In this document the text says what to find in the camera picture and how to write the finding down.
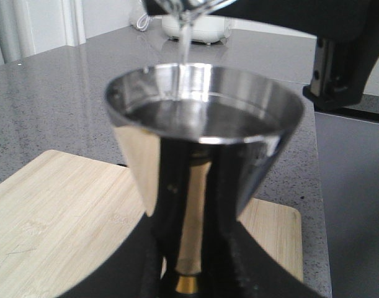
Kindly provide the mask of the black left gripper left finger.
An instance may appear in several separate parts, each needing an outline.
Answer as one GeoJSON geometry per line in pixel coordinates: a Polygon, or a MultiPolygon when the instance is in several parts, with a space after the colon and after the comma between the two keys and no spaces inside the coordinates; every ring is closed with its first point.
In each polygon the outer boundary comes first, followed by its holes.
{"type": "Polygon", "coordinates": [[[143,215],[118,249],[60,297],[157,297],[162,256],[143,215]]]}

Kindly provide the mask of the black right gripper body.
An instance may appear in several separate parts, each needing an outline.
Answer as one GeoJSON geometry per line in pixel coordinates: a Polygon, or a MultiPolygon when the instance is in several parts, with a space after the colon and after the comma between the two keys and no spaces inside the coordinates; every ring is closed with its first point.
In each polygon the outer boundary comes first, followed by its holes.
{"type": "Polygon", "coordinates": [[[215,14],[316,36],[304,96],[322,110],[361,101],[379,58],[379,1],[235,1],[215,14]]]}

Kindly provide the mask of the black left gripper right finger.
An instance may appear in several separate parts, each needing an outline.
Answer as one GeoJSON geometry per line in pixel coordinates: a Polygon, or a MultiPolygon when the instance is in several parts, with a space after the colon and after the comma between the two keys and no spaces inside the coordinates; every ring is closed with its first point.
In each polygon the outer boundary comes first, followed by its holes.
{"type": "Polygon", "coordinates": [[[244,226],[223,234],[217,221],[203,230],[202,273],[197,297],[320,297],[279,265],[244,226]]]}

